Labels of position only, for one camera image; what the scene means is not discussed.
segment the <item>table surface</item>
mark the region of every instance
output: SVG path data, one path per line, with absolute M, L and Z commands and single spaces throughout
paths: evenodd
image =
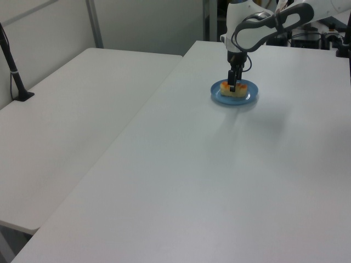
M 33 234 L 182 57 L 87 49 L 0 111 L 0 224 Z
M 348 60 L 263 46 L 231 107 L 226 57 L 196 42 L 13 263 L 349 262 Z

